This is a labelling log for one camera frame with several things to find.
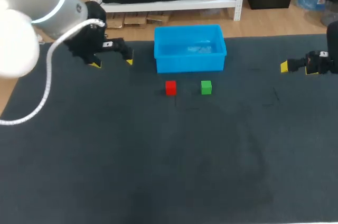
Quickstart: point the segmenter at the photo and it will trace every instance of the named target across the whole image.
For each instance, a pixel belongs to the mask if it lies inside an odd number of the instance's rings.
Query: black mat
[[[86,67],[60,48],[42,112],[0,128],[0,223],[338,221],[338,76],[279,66],[326,50],[326,37],[226,42],[224,72],[166,75],[152,42],[130,43],[132,69],[113,53]],[[2,118],[35,108],[44,63]],[[176,98],[165,80],[177,80]]]

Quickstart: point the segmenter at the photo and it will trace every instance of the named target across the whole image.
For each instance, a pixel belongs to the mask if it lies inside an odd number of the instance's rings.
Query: white cable
[[[57,39],[49,48],[48,53],[47,53],[47,59],[46,59],[46,67],[47,67],[47,77],[46,77],[46,87],[44,90],[43,97],[39,103],[39,105],[36,107],[33,112],[31,112],[29,115],[18,119],[18,120],[13,120],[13,121],[5,121],[5,120],[0,120],[0,125],[18,125],[22,124],[31,118],[33,118],[39,111],[42,109],[42,107],[45,105],[49,92],[51,90],[51,83],[52,83],[52,57],[55,49],[63,43],[66,39],[68,39],[70,36],[74,35],[76,32],[80,31],[82,28],[85,26],[95,24],[98,25],[99,27],[104,27],[105,23],[101,20],[98,19],[89,19],[84,22],[81,22],[80,24],[76,25],[69,31],[67,31],[64,35],[62,35],[59,39]]]

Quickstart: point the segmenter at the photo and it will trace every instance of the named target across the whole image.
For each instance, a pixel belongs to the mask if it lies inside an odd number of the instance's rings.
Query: blue plastic bin
[[[227,48],[219,25],[157,27],[158,73],[222,71]]]

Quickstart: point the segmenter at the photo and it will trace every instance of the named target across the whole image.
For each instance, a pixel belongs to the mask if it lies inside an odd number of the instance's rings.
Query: wooden floor
[[[241,21],[234,22],[230,17],[232,14],[232,9],[222,10],[219,14],[209,16],[206,15],[205,11],[178,11],[173,14],[170,25],[219,24],[223,29],[224,37],[320,34],[326,32],[326,28],[320,23],[320,13],[300,9],[295,6],[294,0],[288,9],[256,11],[251,10],[247,1],[245,1]],[[145,29],[108,30],[107,34],[110,38],[124,37],[127,41],[153,40],[154,26],[150,25]],[[7,103],[15,83],[16,80],[0,79],[0,113]]]

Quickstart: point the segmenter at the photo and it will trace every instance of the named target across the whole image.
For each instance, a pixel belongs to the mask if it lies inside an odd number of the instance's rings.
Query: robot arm
[[[87,19],[106,24],[106,12],[96,2],[81,0],[0,0],[0,77],[17,78],[34,68],[39,46],[32,26],[56,40]],[[91,24],[64,43],[74,56],[92,66],[101,67],[95,54],[103,51],[121,52],[131,63],[132,49],[123,39],[107,40],[105,30],[106,25]]]

